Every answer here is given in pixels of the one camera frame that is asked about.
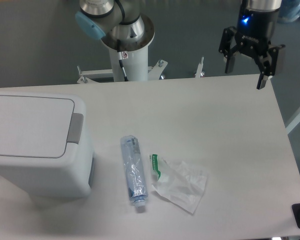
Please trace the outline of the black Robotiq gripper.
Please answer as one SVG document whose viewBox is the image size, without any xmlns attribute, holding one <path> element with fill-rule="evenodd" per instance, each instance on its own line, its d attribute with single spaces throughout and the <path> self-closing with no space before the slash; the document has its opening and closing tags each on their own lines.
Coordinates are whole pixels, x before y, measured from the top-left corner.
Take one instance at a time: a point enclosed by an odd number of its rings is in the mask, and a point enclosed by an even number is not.
<svg viewBox="0 0 300 240">
<path fill-rule="evenodd" d="M 279 9 L 257 10 L 246 6 L 240 7 L 237 27 L 230 26 L 223 30 L 218 51 L 223 54 L 226 74 L 230 74 L 235 65 L 237 53 L 253 58 L 260 71 L 256 88 L 261 90 L 275 74 L 283 70 L 286 55 L 284 44 L 272 45 L 278 19 Z M 250 44 L 251 53 L 242 51 L 246 44 Z"/>
</svg>

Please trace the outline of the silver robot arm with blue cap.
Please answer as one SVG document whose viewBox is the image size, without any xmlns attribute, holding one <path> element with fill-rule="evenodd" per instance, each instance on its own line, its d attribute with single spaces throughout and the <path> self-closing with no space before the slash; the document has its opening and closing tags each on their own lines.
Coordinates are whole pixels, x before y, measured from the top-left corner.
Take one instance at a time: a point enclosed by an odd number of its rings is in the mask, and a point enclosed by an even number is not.
<svg viewBox="0 0 300 240">
<path fill-rule="evenodd" d="M 116 82 L 143 82 L 160 78 L 165 63 L 148 65 L 148 47 L 155 36 L 152 21 L 140 12 L 136 0 L 82 0 L 75 20 L 90 38 L 102 41 L 110 55 Z M 243 0 L 236 26 L 223 30 L 218 51 L 223 54 L 225 72 L 233 71 L 238 54 L 254 60 L 259 69 L 257 89 L 283 69 L 286 47 L 271 43 L 281 2 Z"/>
</svg>

